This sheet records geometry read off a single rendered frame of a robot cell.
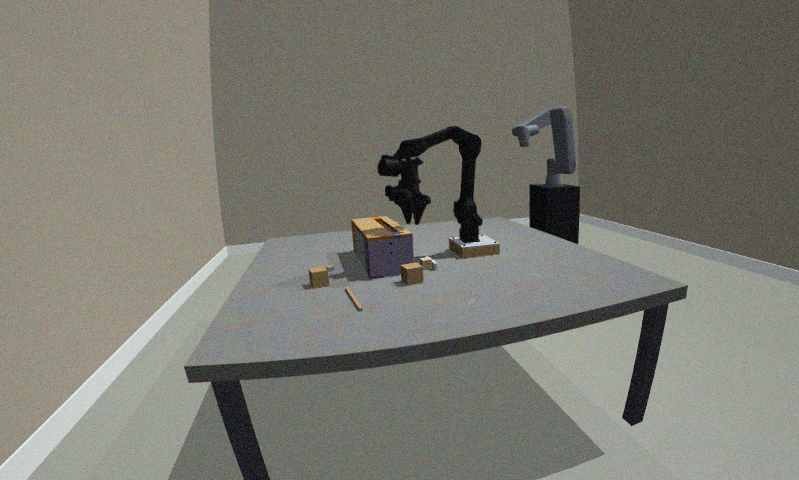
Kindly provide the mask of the tan wooden stick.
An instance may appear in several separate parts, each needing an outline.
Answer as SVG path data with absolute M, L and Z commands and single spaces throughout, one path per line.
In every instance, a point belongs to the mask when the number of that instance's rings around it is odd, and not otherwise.
M 360 303 L 358 302 L 358 300 L 355 298 L 355 296 L 353 295 L 353 293 L 351 292 L 351 290 L 349 289 L 349 287 L 345 287 L 345 289 L 346 289 L 347 293 L 349 294 L 349 296 L 351 297 L 351 299 L 353 300 L 353 302 L 354 302 L 354 304 L 356 305 L 356 307 L 358 308 L 358 310 L 359 310 L 360 312 L 361 312 L 361 311 L 363 311 L 363 308 L 362 308 L 362 306 L 360 305 Z

